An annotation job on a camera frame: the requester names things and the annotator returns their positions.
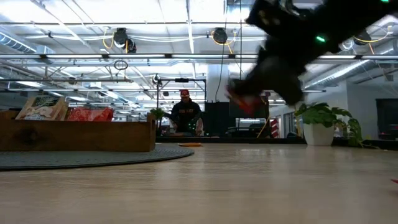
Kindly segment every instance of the orange object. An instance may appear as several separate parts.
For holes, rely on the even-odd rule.
[[[68,121],[112,121],[113,109],[76,108],[69,114]]]
[[[182,147],[200,147],[201,144],[200,143],[179,143],[179,146]]]

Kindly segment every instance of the gray rug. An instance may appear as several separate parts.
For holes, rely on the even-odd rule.
[[[0,170],[65,169],[156,162],[190,156],[193,150],[156,145],[152,152],[1,152]]]

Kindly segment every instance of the man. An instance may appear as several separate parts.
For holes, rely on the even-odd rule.
[[[181,90],[180,92],[181,101],[174,105],[172,114],[169,117],[174,122],[174,128],[176,133],[190,133],[192,130],[189,128],[189,124],[197,125],[196,135],[200,134],[201,128],[201,110],[197,103],[193,102],[190,98],[188,90]]]

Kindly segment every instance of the black hoodie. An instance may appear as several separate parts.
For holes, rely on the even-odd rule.
[[[180,125],[186,125],[193,119],[198,119],[200,113],[199,105],[191,99],[189,99],[188,103],[178,102],[172,110],[172,116],[178,118]]]

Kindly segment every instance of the wooden planter box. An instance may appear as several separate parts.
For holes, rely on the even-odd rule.
[[[147,122],[0,120],[0,151],[149,152],[155,118]]]

